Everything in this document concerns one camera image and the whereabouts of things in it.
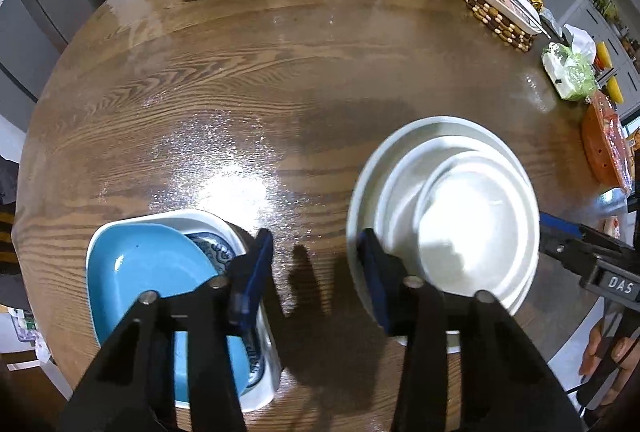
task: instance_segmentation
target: orange basket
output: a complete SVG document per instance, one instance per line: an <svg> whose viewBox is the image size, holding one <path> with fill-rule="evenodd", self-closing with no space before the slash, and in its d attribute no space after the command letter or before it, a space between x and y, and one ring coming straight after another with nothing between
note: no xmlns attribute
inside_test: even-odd
<svg viewBox="0 0 640 432"><path fill-rule="evenodd" d="M631 192L627 142L620 118L609 99L600 91L591 96L591 104L580 128L587 160L596 179L611 188Z"/></svg>

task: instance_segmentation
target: human hand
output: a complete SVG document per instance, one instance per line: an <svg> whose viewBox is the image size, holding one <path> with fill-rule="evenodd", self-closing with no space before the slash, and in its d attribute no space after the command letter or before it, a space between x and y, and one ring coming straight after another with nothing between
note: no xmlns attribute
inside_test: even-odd
<svg viewBox="0 0 640 432"><path fill-rule="evenodd" d="M593 329L589 333L589 343L587 348L584 349L584 354L582 355L582 364L580 365L580 369L578 370L578 374L581 376L590 376L593 374L600 364L600 358L596 356L596 351L598 350L598 346L602 341L602 327L604 325L604 319L601 319L598 323L593 326ZM614 346L611 351L611 357L614 362L619 363L622 358L624 358L625 354L631 349L635 340L631 338L621 338ZM638 365L638 361L640 361L640 342L634 347L634 350L625 358L625 361L620 365L620 372L616 377L615 382L611 388L607 391L602 402L601 406L609 405L617 398L620 391L622 391L623 386L625 386L628 379L631 377L631 373L634 372L636 365Z"/></svg>

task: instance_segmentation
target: cabinet handle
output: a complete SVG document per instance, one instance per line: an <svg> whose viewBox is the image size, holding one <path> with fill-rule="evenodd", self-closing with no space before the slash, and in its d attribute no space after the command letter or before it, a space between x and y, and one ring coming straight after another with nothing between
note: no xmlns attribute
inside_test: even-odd
<svg viewBox="0 0 640 432"><path fill-rule="evenodd" d="M636 87L636 82L634 81L633 78L631 78L631 74L629 74L629 71L626 72L626 75L629 77L629 79L631 80L631 85L634 86L634 89L636 89L636 92L638 92L638 87Z"/></svg>
<svg viewBox="0 0 640 432"><path fill-rule="evenodd" d="M619 53L619 52L616 50L616 48L613 46L613 44L611 43L611 40L609 40L609 39L607 38L607 42L609 42L609 45L611 46L611 49L613 49L613 52L615 52L615 53L616 53L616 56L619 56L619 55L620 55L620 53Z"/></svg>
<svg viewBox="0 0 640 432"><path fill-rule="evenodd" d="M595 17L591 14L591 12L588 9L585 9L585 11L587 11L587 14L591 17L591 20L598 23L598 21L595 19Z"/></svg>

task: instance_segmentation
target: white dish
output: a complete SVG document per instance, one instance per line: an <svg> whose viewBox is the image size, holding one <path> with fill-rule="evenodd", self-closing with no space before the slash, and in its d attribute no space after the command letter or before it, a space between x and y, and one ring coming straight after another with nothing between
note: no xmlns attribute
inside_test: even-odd
<svg viewBox="0 0 640 432"><path fill-rule="evenodd" d="M358 261L356 239L364 228L373 227L374 214L384 182L398 161L412 148L425 141L440 136L452 135L477 139L500 152L520 176L522 176L525 184L530 189L533 202L535 203L535 196L533 195L529 177L527 177L518 158L500 138L486 128L466 119L437 116L419 119L398 129L383 141L370 156L369 160L367 160L353 189L347 214L346 240L348 264L360 301L372 318L374 318L374 316L371 300L362 272L362 266ZM538 242L534 244L537 255ZM509 310L511 314L513 314L513 307L509 307Z"/></svg>
<svg viewBox="0 0 640 432"><path fill-rule="evenodd" d="M442 136L425 141L413 148L393 168L386 179L376 206L373 229L382 246L406 261L410 274L419 274L415 255L415 234L412 218L415 202L425 180L448 158L465 151L481 151L509 162L500 152L476 139L464 136Z"/></svg>
<svg viewBox="0 0 640 432"><path fill-rule="evenodd" d="M132 219L123 219L105 224L98 228L92 236L87 249L87 260L94 247L94 243L100 235L109 227L117 224L127 224L131 222L164 224L172 227L185 235L193 233L215 233L224 238L226 242L233 248L236 256L244 255L247 247L242 238L228 225L225 221L215 215L199 209L177 209L165 213L156 213L153 215L145 215L144 217L134 217ZM267 321L262 303L258 308L255 327L260 339L260 347L265 358L264 373L258 383L252 386L240 395L240 407L242 412L253 412L264 407L273 400L278 387L280 386L280 373L282 365L280 358L273 343L273 335ZM176 407L189 408L189 403L184 401L176 401Z"/></svg>
<svg viewBox="0 0 640 432"><path fill-rule="evenodd" d="M465 152L442 162L422 186L412 232L421 275L450 293L487 290L510 307L537 266L537 207L502 157Z"/></svg>

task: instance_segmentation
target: wooden table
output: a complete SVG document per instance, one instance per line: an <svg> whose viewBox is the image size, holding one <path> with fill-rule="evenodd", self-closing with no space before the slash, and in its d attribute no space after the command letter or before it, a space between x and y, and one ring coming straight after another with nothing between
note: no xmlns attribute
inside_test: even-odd
<svg viewBox="0 0 640 432"><path fill-rule="evenodd" d="M351 283L353 185L391 132L456 115L510 145L541 209L595 224L608 208L583 109L558 99L542 46L506 47L462 0L107 0L60 58L20 165L15 243L62 372L75 385L98 350L84 283L94 231L201 208L276 238L282 312L266 304L286 369L250 429L388 430L404 349ZM550 358L593 302L543 256L517 318Z"/></svg>

